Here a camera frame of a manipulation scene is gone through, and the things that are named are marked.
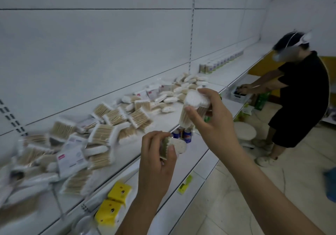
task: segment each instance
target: white sneaker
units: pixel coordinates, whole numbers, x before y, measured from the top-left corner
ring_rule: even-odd
[[[254,144],[256,147],[262,148],[267,152],[272,151],[274,143],[267,144],[265,139],[252,139],[251,140],[252,144]]]
[[[259,166],[267,168],[270,166],[274,166],[277,160],[274,160],[269,156],[262,156],[262,157],[256,158],[254,161]]]

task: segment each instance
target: black shorts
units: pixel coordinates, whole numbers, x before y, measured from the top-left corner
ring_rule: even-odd
[[[272,141],[281,147],[293,148],[304,139],[324,114],[302,114],[289,108],[281,108],[268,125],[276,130]]]

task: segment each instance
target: hand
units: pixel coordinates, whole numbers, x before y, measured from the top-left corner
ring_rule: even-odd
[[[174,145],[168,147],[167,160],[161,163],[160,142],[169,132],[152,131],[142,137],[137,198],[158,208],[168,191],[177,160]]]
[[[205,94],[211,101],[211,121],[208,123],[204,122],[191,106],[187,106],[185,110],[210,150],[217,155],[221,151],[229,151],[236,145],[239,145],[233,127],[232,114],[222,103],[219,94],[207,88],[198,89],[198,91]]]
[[[250,88],[238,88],[237,92],[239,94],[249,94],[250,93]]]
[[[239,88],[251,89],[251,88],[253,88],[253,85],[252,84],[242,84],[242,85],[239,86]]]

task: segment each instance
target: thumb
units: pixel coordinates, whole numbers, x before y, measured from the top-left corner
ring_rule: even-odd
[[[167,160],[164,161],[165,165],[162,167],[165,173],[173,175],[174,168],[177,160],[177,154],[174,145],[170,145],[167,151]]]
[[[185,111],[189,117],[189,119],[193,122],[193,124],[196,126],[196,128],[201,132],[205,127],[207,126],[206,122],[200,117],[200,115],[197,113],[196,109],[194,109],[192,106],[185,107]]]

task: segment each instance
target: person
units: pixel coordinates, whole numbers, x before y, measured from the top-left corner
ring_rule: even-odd
[[[323,232],[285,197],[241,148],[232,115],[219,94],[207,88],[199,89],[199,92],[206,94],[211,101],[211,121],[204,122],[191,106],[185,110],[209,149],[233,175],[264,234],[322,235]],[[177,159],[174,146],[171,145],[167,160],[161,163],[160,141],[169,135],[167,132],[153,131],[143,136],[138,193],[117,235],[147,234],[169,188]]]
[[[317,52],[310,51],[309,41],[310,33],[295,31],[284,35],[273,50],[274,59],[286,63],[238,89],[241,94],[280,89],[282,108],[270,120],[267,138],[252,140],[255,146],[270,151],[255,159],[260,166],[275,165],[285,149],[296,147],[328,109],[328,72]]]

